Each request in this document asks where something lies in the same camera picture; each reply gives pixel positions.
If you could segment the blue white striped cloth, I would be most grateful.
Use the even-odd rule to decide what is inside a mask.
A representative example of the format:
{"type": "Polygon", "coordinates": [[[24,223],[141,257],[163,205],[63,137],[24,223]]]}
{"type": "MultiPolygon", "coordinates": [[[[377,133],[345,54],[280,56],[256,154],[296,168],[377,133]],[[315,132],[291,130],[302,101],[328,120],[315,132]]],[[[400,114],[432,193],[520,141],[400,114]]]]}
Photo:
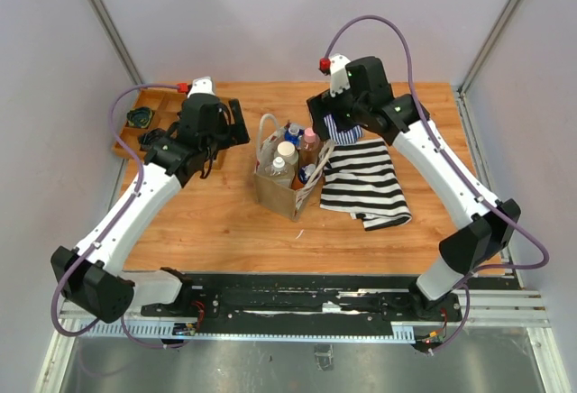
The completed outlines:
{"type": "Polygon", "coordinates": [[[329,138],[333,140],[337,146],[354,145],[363,137],[363,130],[359,125],[352,129],[340,130],[337,128],[335,120],[330,114],[324,117],[324,122],[329,133],[329,138]]]}

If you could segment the clear bottle pink cap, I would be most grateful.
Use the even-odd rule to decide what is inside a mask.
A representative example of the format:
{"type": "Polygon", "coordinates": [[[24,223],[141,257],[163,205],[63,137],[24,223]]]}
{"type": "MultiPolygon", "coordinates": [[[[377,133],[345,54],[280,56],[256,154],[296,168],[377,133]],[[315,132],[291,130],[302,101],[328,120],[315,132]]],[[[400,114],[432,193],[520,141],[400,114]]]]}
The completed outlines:
{"type": "Polygon", "coordinates": [[[299,166],[305,167],[316,164],[320,149],[320,139],[312,127],[307,127],[300,138],[299,143],[299,166]]]}

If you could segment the black white striped cloth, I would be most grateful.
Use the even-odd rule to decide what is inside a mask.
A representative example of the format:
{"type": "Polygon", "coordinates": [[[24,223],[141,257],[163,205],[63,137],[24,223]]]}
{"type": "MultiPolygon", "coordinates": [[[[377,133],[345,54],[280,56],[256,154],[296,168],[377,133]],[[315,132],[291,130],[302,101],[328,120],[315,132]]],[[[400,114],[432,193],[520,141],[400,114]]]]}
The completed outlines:
{"type": "Polygon", "coordinates": [[[334,148],[324,167],[320,206],[361,221],[365,231],[412,219],[388,148],[377,139],[334,148]]]}

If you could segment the clear bottle white cap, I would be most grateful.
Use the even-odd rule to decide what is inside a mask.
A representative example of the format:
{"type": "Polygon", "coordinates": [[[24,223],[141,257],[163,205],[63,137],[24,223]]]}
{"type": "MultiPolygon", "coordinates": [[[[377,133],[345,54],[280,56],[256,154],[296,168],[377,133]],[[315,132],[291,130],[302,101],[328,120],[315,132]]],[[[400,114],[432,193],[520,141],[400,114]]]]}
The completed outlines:
{"type": "Polygon", "coordinates": [[[264,176],[283,187],[291,187],[295,170],[280,158],[274,158],[270,165],[265,168],[264,176]]]}

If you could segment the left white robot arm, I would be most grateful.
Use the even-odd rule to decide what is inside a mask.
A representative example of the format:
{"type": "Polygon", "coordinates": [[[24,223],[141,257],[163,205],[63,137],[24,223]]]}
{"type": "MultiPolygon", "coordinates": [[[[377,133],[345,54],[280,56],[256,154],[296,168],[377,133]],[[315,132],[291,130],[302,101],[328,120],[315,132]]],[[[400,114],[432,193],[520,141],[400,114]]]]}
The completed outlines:
{"type": "Polygon", "coordinates": [[[179,119],[141,160],[131,187],[75,248],[51,256],[64,297],[110,324],[133,307],[161,304],[175,317],[193,306],[185,276],[173,269],[125,273],[124,263],[152,219],[195,174],[207,178],[219,151],[250,140],[237,99],[192,93],[179,119]]]}

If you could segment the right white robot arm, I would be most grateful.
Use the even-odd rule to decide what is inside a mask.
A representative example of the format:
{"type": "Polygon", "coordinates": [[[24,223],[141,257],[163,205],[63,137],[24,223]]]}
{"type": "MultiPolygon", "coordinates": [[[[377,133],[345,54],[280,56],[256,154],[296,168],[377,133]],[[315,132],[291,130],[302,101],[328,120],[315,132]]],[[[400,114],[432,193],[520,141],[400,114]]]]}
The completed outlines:
{"type": "Polygon", "coordinates": [[[456,227],[439,243],[434,264],[410,285],[408,309],[417,320],[438,314],[457,284],[509,243],[520,217],[512,199],[501,201],[475,178],[438,132],[415,91],[395,96],[381,60],[323,57],[329,88],[307,100],[313,129],[324,141],[332,116],[337,130],[356,126],[381,137],[421,174],[456,227]]]}

